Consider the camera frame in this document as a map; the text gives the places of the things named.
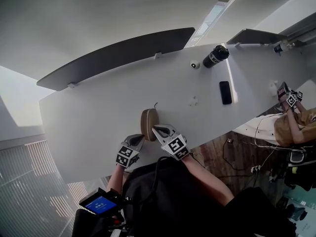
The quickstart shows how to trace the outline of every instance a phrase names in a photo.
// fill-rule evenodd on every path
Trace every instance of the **black water bottle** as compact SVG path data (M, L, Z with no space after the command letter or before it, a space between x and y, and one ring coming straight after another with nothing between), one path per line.
M213 49L213 51L211 51L210 54L204 58L203 64L207 68L211 68L217 63L220 63L221 61L226 60L228 56L229 56L228 49L222 45L217 45Z

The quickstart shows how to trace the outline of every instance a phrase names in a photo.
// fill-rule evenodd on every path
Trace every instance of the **beige round object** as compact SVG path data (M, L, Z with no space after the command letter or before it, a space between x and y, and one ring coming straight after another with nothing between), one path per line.
M155 141L156 136L153 133L153 126L159 124L159 116L156 109L144 110L140 119L140 129L142 134L145 135L145 139L149 141Z

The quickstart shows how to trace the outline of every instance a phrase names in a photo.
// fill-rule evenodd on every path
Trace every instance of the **blue screen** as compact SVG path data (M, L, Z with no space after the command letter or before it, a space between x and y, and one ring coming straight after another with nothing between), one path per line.
M116 204L107 200L105 197L98 197L97 199L89 203L86 208L95 212L96 214L101 214L115 206Z

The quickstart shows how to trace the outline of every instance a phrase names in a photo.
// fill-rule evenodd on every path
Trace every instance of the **person's arm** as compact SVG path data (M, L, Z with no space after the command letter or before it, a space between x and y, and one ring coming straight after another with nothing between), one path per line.
M302 131L298 127L298 124L294 118L293 111L290 108L289 104L286 101L284 101L284 102L282 102L282 105L285 108L285 110L287 110L286 115L287 115L288 122L290 125L290 130L291 130L293 142L295 144L302 144L302 143L306 142L304 139Z
M296 105L297 109L300 111L300 113L306 111L306 109L304 108L304 106L301 104L300 101L297 101L297 102L295 103L295 105Z
M192 156L186 156L181 161L220 204L225 206L234 198L231 190L221 180L203 168Z
M123 174L124 167L117 164L107 185L107 192L113 189L122 195Z

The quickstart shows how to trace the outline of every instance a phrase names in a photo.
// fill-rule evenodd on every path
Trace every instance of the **small camera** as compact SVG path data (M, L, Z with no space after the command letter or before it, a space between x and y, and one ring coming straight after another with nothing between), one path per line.
M198 69L198 68L199 68L199 62L196 61L196 60L191 60L191 61L190 61L190 66L191 66L191 68L193 68L193 69Z

